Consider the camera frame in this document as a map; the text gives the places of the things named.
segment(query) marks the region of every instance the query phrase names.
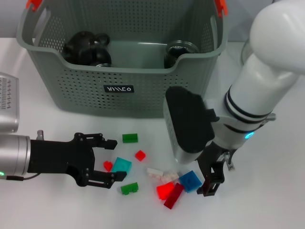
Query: perforated basket wall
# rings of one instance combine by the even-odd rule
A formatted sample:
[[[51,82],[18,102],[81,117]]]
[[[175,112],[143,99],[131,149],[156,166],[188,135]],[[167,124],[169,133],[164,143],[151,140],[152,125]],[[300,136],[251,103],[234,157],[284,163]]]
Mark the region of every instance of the perforated basket wall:
[[[43,10],[46,18],[32,42]],[[181,56],[171,69],[97,68],[74,65],[62,47],[75,33],[106,32],[111,40],[194,43],[200,54]],[[43,0],[25,10],[17,32],[58,107],[106,116],[162,117],[168,87],[204,94],[225,48],[225,16],[214,0]],[[134,93],[107,93],[104,85],[133,85]]]

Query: white table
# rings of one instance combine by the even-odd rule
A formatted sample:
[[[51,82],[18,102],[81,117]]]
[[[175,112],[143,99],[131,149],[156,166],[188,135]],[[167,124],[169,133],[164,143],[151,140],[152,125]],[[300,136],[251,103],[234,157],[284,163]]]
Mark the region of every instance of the white table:
[[[238,76],[242,43],[229,43],[219,57],[207,97],[219,96]],[[235,172],[224,168],[225,183],[214,197],[196,192],[178,200],[172,210],[163,206],[147,167],[194,170],[203,182],[197,162],[174,162],[162,119],[127,119],[72,114],[57,108],[26,50],[14,39],[0,39],[0,72],[20,80],[19,135],[69,141],[74,133],[103,133],[117,139],[114,151],[95,150],[95,169],[121,156],[132,161],[123,182],[111,189],[78,187],[68,175],[42,174],[23,182],[0,180],[1,229],[286,229],[304,228],[305,213],[305,79],[301,78],[275,108],[277,121],[269,123],[233,157]],[[122,134],[138,133],[139,143],[123,144]],[[134,158],[139,149],[145,163]],[[138,182],[139,191],[123,196],[119,187]]]

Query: blue led light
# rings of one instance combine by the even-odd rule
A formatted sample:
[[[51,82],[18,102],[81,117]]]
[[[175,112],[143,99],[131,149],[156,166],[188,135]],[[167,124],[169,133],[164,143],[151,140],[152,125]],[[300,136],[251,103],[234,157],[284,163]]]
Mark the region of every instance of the blue led light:
[[[248,139],[248,138],[252,137],[253,135],[254,135],[254,132],[248,133],[248,134],[245,136],[245,139]]]

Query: blue lego brick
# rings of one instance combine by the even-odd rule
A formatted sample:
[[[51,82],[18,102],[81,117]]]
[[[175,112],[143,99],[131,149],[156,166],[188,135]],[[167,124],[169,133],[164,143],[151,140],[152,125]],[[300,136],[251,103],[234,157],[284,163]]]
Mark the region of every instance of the blue lego brick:
[[[132,163],[120,157],[117,157],[115,163],[112,167],[111,172],[115,173],[118,171],[126,172],[128,174],[130,168],[132,167]]]
[[[194,191],[202,185],[201,181],[198,179],[194,171],[184,174],[182,177],[179,177],[180,183],[183,185],[184,190],[187,193]]]

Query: white wall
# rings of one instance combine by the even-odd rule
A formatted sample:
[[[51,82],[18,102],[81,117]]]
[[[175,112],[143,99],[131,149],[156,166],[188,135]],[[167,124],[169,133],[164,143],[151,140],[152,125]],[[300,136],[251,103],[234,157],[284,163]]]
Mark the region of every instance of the white wall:
[[[15,37],[27,0],[0,0],[0,37]],[[272,0],[226,0],[229,40],[245,41],[257,13]]]

